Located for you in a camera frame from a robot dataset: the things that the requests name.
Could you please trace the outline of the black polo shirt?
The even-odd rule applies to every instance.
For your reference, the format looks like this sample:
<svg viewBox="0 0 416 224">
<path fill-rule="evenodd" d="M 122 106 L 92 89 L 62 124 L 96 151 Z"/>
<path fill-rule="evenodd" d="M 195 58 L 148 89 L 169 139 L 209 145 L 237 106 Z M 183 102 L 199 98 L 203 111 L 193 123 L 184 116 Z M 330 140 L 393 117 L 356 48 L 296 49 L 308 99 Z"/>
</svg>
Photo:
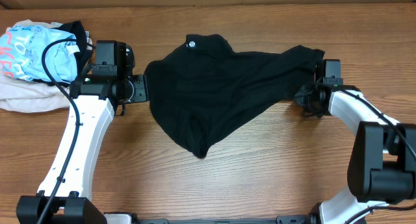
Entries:
<svg viewBox="0 0 416 224">
<path fill-rule="evenodd" d="M 311 84 L 324 51 L 235 52 L 219 34 L 189 34 L 145 69 L 149 107 L 162 130 L 198 158 L 279 101 Z"/>
</svg>

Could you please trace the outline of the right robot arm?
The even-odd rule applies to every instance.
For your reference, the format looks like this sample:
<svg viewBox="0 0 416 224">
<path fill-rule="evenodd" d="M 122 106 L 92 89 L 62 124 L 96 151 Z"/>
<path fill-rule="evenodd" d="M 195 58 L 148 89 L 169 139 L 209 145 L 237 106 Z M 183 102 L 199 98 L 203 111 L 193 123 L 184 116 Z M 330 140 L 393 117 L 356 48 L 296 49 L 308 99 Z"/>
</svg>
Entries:
<svg viewBox="0 0 416 224">
<path fill-rule="evenodd" d="M 340 60 L 326 59 L 315 81 L 294 97 L 303 116 L 334 116 L 354 134 L 347 185 L 309 214 L 279 216 L 277 223 L 365 223 L 376 210 L 410 211 L 399 206 L 415 198 L 415 125 L 401 123 L 368 102 L 359 88 L 345 85 Z"/>
</svg>

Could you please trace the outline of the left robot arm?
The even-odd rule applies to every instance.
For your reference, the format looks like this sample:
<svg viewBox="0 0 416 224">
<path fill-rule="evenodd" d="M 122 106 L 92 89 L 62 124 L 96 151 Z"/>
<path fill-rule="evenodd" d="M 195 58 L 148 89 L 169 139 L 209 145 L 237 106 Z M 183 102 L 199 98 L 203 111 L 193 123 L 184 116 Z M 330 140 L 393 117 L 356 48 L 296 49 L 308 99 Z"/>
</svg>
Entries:
<svg viewBox="0 0 416 224">
<path fill-rule="evenodd" d="M 70 84 L 68 121 L 53 164 L 36 195 L 20 197 L 20 223 L 137 223 L 134 213 L 102 213 L 92 204 L 92 181 L 104 135 L 117 109 L 148 101 L 145 75 L 134 75 L 132 48 L 101 40 L 96 60 Z"/>
</svg>

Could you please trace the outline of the black folded garment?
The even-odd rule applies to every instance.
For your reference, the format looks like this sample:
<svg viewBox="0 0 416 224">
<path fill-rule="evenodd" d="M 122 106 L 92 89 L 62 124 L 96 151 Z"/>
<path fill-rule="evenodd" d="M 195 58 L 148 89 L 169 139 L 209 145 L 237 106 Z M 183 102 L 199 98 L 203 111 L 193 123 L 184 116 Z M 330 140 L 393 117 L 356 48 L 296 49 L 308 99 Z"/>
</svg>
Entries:
<svg viewBox="0 0 416 224">
<path fill-rule="evenodd" d="M 70 32 L 75 35 L 76 45 L 79 48 L 79 52 L 75 52 L 75 59 L 77 63 L 77 72 L 75 75 L 78 75 L 80 72 L 82 72 L 84 66 L 92 56 L 93 50 L 92 47 L 90 47 L 92 41 L 80 21 L 64 23 L 57 27 L 57 29 L 65 32 Z"/>
</svg>

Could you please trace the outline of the beige folded garment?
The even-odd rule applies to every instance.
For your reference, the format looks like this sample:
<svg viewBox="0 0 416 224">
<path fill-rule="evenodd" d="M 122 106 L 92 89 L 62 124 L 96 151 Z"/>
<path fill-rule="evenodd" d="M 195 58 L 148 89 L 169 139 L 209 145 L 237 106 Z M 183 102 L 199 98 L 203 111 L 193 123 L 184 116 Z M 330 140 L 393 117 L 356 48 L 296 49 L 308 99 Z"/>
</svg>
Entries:
<svg viewBox="0 0 416 224">
<path fill-rule="evenodd" d="M 42 25 L 57 29 L 47 23 L 21 21 L 15 24 L 23 26 Z M 50 86 L 46 81 L 24 81 L 3 75 L 1 71 L 1 108 L 4 110 L 34 113 L 48 112 L 58 108 L 68 108 L 70 102 L 56 86 Z"/>
</svg>

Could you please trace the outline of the light blue printed shirt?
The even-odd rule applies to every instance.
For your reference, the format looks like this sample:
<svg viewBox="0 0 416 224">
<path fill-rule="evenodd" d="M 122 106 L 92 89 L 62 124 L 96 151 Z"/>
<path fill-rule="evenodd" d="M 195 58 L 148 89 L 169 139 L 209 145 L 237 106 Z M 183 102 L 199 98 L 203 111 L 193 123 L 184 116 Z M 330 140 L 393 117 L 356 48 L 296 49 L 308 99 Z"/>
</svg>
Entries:
<svg viewBox="0 0 416 224">
<path fill-rule="evenodd" d="M 75 35 L 42 25 L 16 25 L 1 36 L 1 71 L 3 75 L 24 81 L 41 80 L 49 82 L 42 66 L 44 49 L 48 49 L 45 64 L 57 82 L 70 83 L 77 76 L 75 53 L 79 51 Z"/>
</svg>

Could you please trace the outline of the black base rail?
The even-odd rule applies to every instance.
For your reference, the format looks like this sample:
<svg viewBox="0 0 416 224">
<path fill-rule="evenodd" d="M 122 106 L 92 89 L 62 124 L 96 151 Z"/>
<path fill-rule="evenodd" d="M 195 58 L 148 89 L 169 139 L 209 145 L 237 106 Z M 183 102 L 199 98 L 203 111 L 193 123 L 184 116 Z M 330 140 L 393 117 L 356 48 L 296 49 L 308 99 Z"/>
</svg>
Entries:
<svg viewBox="0 0 416 224">
<path fill-rule="evenodd" d="M 277 216 L 276 218 L 248 218 L 248 219 L 139 219 L 136 213 L 110 212 L 104 213 L 107 223 L 126 224 L 317 224 L 318 219 L 313 215 Z"/>
</svg>

